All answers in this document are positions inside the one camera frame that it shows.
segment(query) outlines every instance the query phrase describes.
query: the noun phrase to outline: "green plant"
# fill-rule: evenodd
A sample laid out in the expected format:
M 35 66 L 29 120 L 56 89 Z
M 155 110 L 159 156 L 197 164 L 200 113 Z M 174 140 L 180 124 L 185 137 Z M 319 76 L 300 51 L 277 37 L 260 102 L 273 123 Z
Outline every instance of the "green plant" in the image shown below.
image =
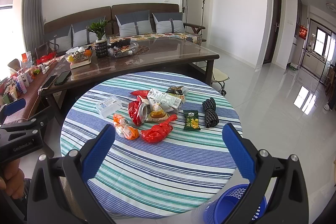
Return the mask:
M 108 23 L 108 21 L 100 20 L 98 22 L 93 22 L 88 30 L 89 32 L 93 32 L 96 34 L 98 40 L 101 40 L 103 35 L 105 35 L 105 26 Z

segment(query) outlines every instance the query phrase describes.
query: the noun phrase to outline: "smartphone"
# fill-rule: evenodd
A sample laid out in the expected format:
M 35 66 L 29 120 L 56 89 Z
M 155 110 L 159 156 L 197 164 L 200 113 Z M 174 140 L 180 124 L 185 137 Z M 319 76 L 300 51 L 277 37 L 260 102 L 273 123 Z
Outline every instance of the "smartphone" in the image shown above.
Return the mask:
M 41 87 L 41 90 L 47 89 L 51 86 L 51 84 L 54 82 L 58 75 L 52 75 L 50 78 L 47 80 L 47 82 L 44 83 L 44 85 Z
M 59 75 L 59 77 L 57 78 L 57 80 L 55 81 L 55 86 L 57 85 L 62 85 L 66 80 L 68 75 L 71 73 L 70 70 L 67 70 L 66 72 L 63 72 Z

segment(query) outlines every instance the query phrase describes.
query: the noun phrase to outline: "gray pillow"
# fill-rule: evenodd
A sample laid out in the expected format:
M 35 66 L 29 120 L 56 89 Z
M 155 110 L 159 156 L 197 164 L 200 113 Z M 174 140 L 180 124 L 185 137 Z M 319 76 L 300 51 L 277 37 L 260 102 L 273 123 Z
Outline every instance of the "gray pillow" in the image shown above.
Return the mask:
M 182 13 L 153 13 L 158 34 L 185 33 Z
M 71 49 L 71 25 L 45 34 L 44 41 L 50 41 L 50 47 L 59 53 Z
M 73 29 L 73 47 L 80 47 L 87 44 L 94 43 L 98 38 L 95 33 L 89 32 L 87 30 L 88 26 L 93 22 L 98 22 L 104 20 L 105 17 L 98 17 L 88 21 L 77 22 L 72 24 Z
M 149 10 L 116 15 L 121 37 L 147 35 L 153 33 L 149 21 Z

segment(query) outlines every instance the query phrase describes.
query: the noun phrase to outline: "white stool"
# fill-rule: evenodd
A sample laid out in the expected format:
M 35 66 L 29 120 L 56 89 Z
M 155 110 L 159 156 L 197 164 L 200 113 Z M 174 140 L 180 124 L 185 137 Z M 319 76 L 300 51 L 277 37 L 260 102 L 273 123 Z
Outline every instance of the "white stool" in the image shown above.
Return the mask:
M 226 95 L 226 91 L 225 89 L 225 81 L 230 79 L 229 76 L 227 76 L 227 74 L 221 72 L 220 70 L 213 68 L 212 70 L 212 78 L 211 78 L 211 84 L 212 83 L 218 83 L 221 86 L 221 90 L 220 93 L 225 96 Z

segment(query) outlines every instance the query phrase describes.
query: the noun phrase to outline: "dark wooden door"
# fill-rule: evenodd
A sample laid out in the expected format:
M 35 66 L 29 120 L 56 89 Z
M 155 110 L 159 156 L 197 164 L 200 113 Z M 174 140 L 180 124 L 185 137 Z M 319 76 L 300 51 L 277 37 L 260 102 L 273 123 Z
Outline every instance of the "dark wooden door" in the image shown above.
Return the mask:
M 272 26 L 271 26 L 271 32 L 269 34 L 264 64 L 272 62 L 275 45 L 276 45 L 278 33 L 279 33 L 280 14 L 281 14 L 281 0 L 274 0 L 273 1 Z

